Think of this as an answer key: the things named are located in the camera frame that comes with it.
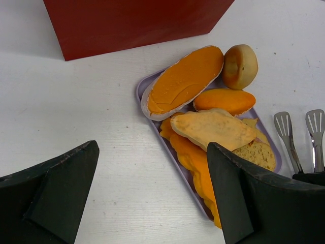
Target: red box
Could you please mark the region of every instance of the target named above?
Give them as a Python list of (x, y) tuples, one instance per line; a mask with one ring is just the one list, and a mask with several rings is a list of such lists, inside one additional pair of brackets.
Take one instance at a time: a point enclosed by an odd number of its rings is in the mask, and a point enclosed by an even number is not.
[(209, 33), (234, 0), (44, 0), (65, 60)]

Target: purple tray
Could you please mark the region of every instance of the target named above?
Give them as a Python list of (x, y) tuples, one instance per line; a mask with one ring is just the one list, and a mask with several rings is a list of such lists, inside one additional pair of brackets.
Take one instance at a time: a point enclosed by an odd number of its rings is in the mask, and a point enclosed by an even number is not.
[[(141, 108), (141, 98), (142, 98), (142, 94), (144, 92), (144, 90), (164, 71), (160, 70), (150, 76), (145, 77), (144, 79), (142, 79), (136, 89), (136, 99), (140, 105)], [(222, 86), (222, 82), (221, 80), (219, 82), (212, 82), (207, 88), (208, 89), (214, 89), (214, 88), (221, 88)], [(182, 108), (181, 112), (187, 112), (187, 111), (194, 111), (194, 108), (192, 106), (192, 104), (188, 104), (185, 107)], [(244, 113), (243, 115), (241, 115), (239, 118), (258, 118), (257, 113), (255, 112), (254, 108), (250, 109), (248, 112)], [(208, 217), (210, 220), (213, 220), (213, 215), (210, 211), (210, 209), (204, 204), (204, 200), (197, 194), (194, 184), (193, 184), (193, 177), (190, 173), (189, 170), (185, 169), (178, 161), (177, 159), (177, 155), (175, 150), (172, 148), (172, 146), (170, 145), (169, 141), (162, 138), (159, 133), (160, 133), (160, 125), (161, 125), (161, 121), (152, 121), (152, 120), (148, 120), (149, 123), (151, 124), (155, 134), (158, 136), (159, 141), (162, 143), (163, 147), (165, 148), (166, 152), (169, 154), (170, 158), (172, 159), (172, 162), (174, 163), (174, 165), (176, 166), (178, 172), (180, 173), (181, 177), (183, 178), (186, 186), (189, 189), (189, 192), (192, 194), (195, 202), (197, 202), (198, 207), (200, 208), (200, 210), (203, 212), (203, 214)], [(276, 159), (276, 167), (274, 172), (278, 173), (281, 169), (282, 166), (282, 158), (280, 155), (280, 152), (278, 151), (278, 149), (276, 148), (274, 142), (272, 141), (269, 133), (267, 132), (267, 130), (265, 129), (263, 123), (261, 122), (261, 120), (259, 119), (257, 122), (256, 127), (261, 130), (263, 132), (263, 134), (266, 135), (268, 141), (270, 142), (271, 148), (274, 152), (275, 155), (275, 159)]]

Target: orange sweet potato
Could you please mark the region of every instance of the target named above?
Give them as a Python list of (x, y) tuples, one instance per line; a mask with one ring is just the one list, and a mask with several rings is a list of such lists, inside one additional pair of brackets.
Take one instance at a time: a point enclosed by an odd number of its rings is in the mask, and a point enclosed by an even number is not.
[(222, 108), (235, 116), (251, 109), (255, 102), (255, 97), (243, 90), (219, 88), (202, 92), (194, 99), (193, 106), (196, 110)]
[(170, 119), (171, 118), (167, 118), (162, 122), (160, 135), (170, 141), (173, 149), (177, 153), (178, 161), (187, 170), (191, 171), (193, 183), (198, 195), (204, 199), (206, 206), (210, 208), (214, 216), (215, 225), (221, 228), (218, 208), (209, 174), (207, 153), (200, 147), (194, 145), (187, 138), (174, 132), (170, 124)]

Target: toy food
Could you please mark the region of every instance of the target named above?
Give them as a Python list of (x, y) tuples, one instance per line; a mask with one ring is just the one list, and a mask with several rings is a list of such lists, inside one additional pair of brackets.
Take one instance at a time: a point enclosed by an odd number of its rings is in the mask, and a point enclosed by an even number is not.
[(144, 91), (141, 108), (151, 120), (168, 118), (199, 95), (220, 73), (223, 54), (207, 46), (183, 57), (166, 69)]
[(255, 126), (257, 124), (258, 118), (243, 118), (242, 122), (248, 125), (249, 127), (253, 128), (256, 132), (256, 137), (259, 139), (261, 142), (267, 144), (270, 146), (270, 143), (266, 137), (259, 129), (257, 129)]
[(180, 164), (190, 170), (193, 176), (194, 187), (198, 195), (204, 199), (206, 206), (211, 210), (214, 216), (215, 225), (221, 228), (218, 208), (209, 174), (207, 154), (187, 138), (174, 132), (170, 121), (171, 118), (167, 118), (162, 122), (160, 135), (170, 141), (171, 146), (177, 153)]
[(257, 72), (256, 55), (248, 45), (233, 46), (224, 55), (222, 80), (228, 88), (244, 89), (253, 81)]
[(194, 99), (193, 107), (196, 110), (222, 108), (235, 116), (247, 112), (255, 102), (255, 97), (243, 90), (220, 88), (202, 92)]
[(207, 151), (210, 142), (217, 142), (233, 151), (256, 138), (256, 132), (223, 109), (213, 108), (187, 112), (171, 119), (172, 129)]
[(265, 169), (273, 171), (276, 166), (275, 156), (271, 147), (265, 143), (253, 141), (233, 151), (237, 156), (246, 159)]

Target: white table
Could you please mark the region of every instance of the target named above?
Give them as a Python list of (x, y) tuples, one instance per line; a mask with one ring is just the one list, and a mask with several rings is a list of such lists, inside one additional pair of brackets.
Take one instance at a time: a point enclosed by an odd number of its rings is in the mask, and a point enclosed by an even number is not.
[(0, 176), (96, 140), (100, 158), (76, 243), (224, 243), (198, 210), (135, 100), (139, 80), (190, 51), (246, 43), (246, 90), (282, 153), (273, 114), (291, 114), (311, 171), (305, 113), (325, 109), (325, 2), (236, 0), (204, 36), (64, 62), (42, 0), (0, 0)]

